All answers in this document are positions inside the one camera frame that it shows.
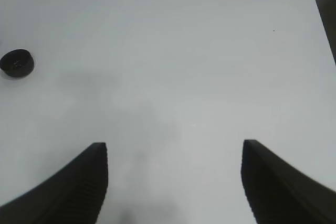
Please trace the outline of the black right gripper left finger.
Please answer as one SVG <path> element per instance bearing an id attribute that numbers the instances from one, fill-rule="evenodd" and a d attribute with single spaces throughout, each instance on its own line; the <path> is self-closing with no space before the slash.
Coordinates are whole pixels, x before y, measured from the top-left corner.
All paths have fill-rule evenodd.
<path id="1" fill-rule="evenodd" d="M 107 188 L 107 146 L 92 143 L 47 180 L 2 205 L 1 223 L 96 223 Z"/>

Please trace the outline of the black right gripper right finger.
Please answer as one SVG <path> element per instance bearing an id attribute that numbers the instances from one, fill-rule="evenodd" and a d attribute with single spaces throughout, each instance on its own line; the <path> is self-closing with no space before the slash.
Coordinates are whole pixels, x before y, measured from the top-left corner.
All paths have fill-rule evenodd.
<path id="1" fill-rule="evenodd" d="M 335 223 L 335 191 L 257 140 L 244 140 L 240 173 L 257 223 Z"/>

